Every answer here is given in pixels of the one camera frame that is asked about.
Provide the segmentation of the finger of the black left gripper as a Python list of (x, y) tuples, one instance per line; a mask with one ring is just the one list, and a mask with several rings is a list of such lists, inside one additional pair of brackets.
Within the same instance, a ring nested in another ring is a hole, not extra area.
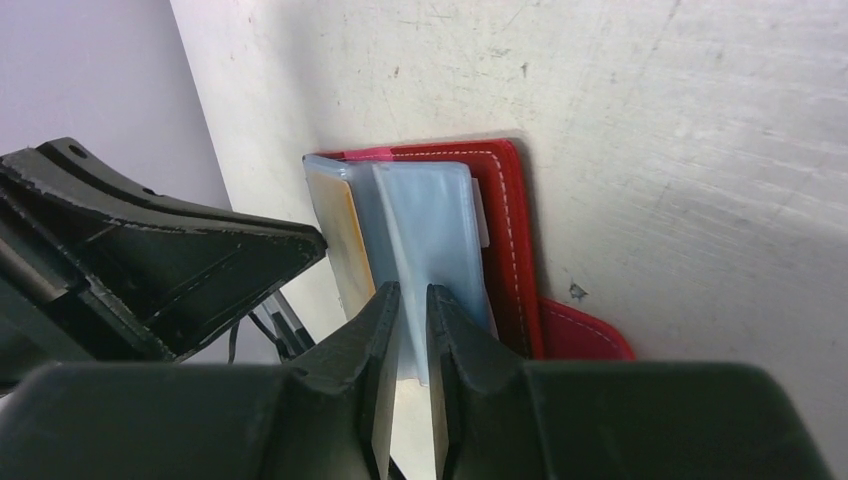
[(1, 387), (185, 360), (321, 260), (310, 225), (165, 195), (64, 137), (1, 158)]

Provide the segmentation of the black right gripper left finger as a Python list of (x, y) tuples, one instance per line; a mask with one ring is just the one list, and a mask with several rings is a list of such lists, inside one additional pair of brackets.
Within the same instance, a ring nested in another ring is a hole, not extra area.
[(397, 283), (280, 365), (71, 363), (1, 412), (5, 479), (384, 479)]

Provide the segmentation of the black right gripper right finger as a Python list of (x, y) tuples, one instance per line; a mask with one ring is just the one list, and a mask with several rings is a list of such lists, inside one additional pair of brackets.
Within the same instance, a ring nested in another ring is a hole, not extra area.
[(828, 479), (782, 387), (736, 363), (531, 361), (427, 291), (441, 479)]

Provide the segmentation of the gold VIP card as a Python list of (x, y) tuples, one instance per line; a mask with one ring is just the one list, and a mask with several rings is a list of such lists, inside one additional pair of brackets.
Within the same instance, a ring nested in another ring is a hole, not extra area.
[(347, 320), (376, 292), (352, 189), (341, 177), (308, 172), (307, 183)]

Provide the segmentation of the red leather card holder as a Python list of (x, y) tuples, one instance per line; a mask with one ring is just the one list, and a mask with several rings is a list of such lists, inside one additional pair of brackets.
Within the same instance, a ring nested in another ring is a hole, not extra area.
[(537, 292), (521, 158), (506, 139), (381, 147), (304, 157), (346, 180), (376, 290), (405, 288), (398, 375), (428, 378), (425, 296), (447, 286), (473, 322), (536, 360), (630, 360), (612, 326)]

